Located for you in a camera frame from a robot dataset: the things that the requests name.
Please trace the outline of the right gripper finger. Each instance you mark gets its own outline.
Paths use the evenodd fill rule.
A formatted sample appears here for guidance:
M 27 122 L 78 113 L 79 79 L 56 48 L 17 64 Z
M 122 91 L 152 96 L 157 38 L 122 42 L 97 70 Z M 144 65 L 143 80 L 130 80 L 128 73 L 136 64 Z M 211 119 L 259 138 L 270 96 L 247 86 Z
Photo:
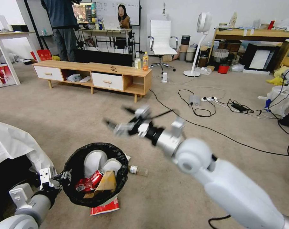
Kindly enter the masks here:
M 114 135 L 123 136 L 129 135 L 129 131 L 131 130 L 130 123 L 120 123 L 117 124 L 109 119 L 103 119 L 103 123 L 109 128 Z
M 127 107 L 127 106 L 122 106 L 121 108 L 123 110 L 133 114 L 136 118 L 141 117 L 143 119 L 147 119 L 151 114 L 151 110 L 150 110 L 149 105 L 143 105 L 143 106 L 139 107 L 138 109 L 133 109 L 133 108 Z

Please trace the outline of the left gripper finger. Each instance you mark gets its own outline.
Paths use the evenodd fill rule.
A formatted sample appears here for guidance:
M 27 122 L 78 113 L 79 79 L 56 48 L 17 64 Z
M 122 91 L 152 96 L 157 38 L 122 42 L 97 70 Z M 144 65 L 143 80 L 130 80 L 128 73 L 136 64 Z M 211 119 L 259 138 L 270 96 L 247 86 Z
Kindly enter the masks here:
M 55 189 L 62 189 L 64 186 L 70 185 L 70 180 L 69 179 L 51 179 L 50 180 L 50 186 L 55 188 Z
M 72 179 L 72 170 L 63 171 L 55 177 L 55 180 L 59 183 L 70 183 Z

